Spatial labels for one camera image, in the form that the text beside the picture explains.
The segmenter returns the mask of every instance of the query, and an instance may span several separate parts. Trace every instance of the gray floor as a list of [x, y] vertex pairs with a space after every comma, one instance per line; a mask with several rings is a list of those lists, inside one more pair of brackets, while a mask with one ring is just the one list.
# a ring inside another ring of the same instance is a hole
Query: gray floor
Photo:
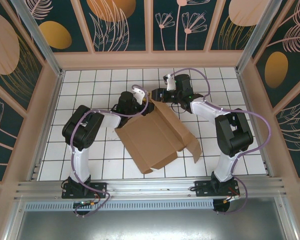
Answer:
[[[232, 208], [242, 204], [236, 201]], [[18, 240], [284, 240], [273, 199], [249, 199], [231, 215], [201, 210], [26, 212]]]

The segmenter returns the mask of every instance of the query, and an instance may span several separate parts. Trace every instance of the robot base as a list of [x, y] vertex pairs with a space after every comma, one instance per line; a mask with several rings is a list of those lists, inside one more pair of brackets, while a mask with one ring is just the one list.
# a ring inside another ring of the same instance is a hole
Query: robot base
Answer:
[[[83, 187], [80, 183], [71, 180], [68, 183], [63, 184], [62, 199], [95, 199], [95, 192]], [[90, 178], [85, 182], [88, 186], [100, 190], [102, 192], [107, 191], [106, 182], [90, 182]], [[104, 193], [97, 193], [101, 199], [105, 199]]]
[[231, 178], [228, 181], [220, 182], [216, 177], [214, 172], [211, 174], [211, 180], [206, 181], [195, 181], [194, 187], [190, 189], [195, 192], [197, 197], [228, 197], [232, 196], [234, 193], [240, 195], [238, 182]]

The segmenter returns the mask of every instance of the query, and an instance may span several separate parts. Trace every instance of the white tile floor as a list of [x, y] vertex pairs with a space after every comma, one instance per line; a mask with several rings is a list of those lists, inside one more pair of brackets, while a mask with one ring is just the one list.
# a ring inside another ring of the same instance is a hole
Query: white tile floor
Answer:
[[[120, 93], [131, 91], [133, 84], [148, 91], [164, 87], [163, 76], [180, 68], [115, 69], [67, 71], [55, 108], [48, 142], [41, 162], [39, 181], [64, 180], [68, 177], [70, 153], [66, 149], [62, 128], [79, 105], [89, 108], [111, 109], [118, 102]], [[232, 67], [197, 68], [206, 74], [211, 86], [210, 100], [224, 108], [246, 110], [245, 101]], [[207, 92], [203, 77], [195, 71], [184, 71], [191, 77], [197, 93]], [[93, 180], [101, 179], [143, 179], [210, 176], [216, 168], [220, 150], [216, 130], [204, 118], [183, 112], [173, 107], [176, 115], [198, 138], [203, 150], [202, 157], [194, 164], [191, 154], [185, 149], [178, 152], [178, 158], [162, 169], [149, 174], [140, 173], [133, 159], [120, 141], [113, 128], [100, 129], [89, 150], [89, 170]], [[256, 138], [251, 149], [257, 146]], [[260, 152], [242, 157], [234, 171], [236, 175], [267, 174]]]

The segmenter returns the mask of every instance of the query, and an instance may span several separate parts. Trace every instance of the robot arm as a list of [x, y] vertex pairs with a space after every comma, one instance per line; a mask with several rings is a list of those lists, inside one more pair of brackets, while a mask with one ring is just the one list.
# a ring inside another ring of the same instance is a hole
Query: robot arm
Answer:
[[201, 116], [215, 125], [221, 153], [218, 165], [211, 176], [211, 184], [217, 193], [223, 183], [233, 180], [232, 168], [237, 156], [253, 143], [246, 116], [244, 113], [233, 113], [222, 108], [218, 110], [218, 106], [213, 107], [214, 105], [205, 100], [204, 96], [194, 93], [187, 74], [176, 75], [174, 79], [167, 75], [163, 79], [167, 89], [153, 90], [151, 98], [159, 102], [180, 104], [182, 109]]
[[[74, 134], [74, 151], [72, 151], [70, 146], [71, 136], [80, 119], [85, 113], [90, 111], [90, 108], [80, 105], [62, 129], [62, 135], [67, 143], [68, 151], [73, 153], [75, 173], [77, 174], [78, 178], [88, 186], [91, 183], [91, 175], [88, 165], [89, 148], [93, 144], [99, 129], [121, 128], [130, 119], [129, 117], [126, 117], [127, 115], [135, 115], [140, 113], [145, 108], [143, 99], [146, 93], [136, 87], [132, 90], [135, 92], [135, 95], [129, 91], [124, 91], [121, 93], [118, 103], [113, 106], [110, 111], [111, 113], [106, 111], [97, 111], [91, 112], [85, 117]], [[146, 115], [153, 109], [153, 103], [149, 103], [142, 115]], [[76, 196], [76, 198], [84, 198], [88, 194], [89, 190], [79, 183], [73, 171], [71, 171], [67, 181], [73, 195]]]

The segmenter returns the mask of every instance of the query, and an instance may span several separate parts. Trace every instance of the cardboard box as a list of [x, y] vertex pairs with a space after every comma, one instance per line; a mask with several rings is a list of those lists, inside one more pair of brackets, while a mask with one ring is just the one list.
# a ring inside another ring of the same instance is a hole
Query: cardboard box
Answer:
[[146, 116], [130, 119], [115, 131], [143, 174], [161, 169], [187, 148], [196, 163], [202, 153], [196, 137], [163, 102], [151, 100], [155, 109]]

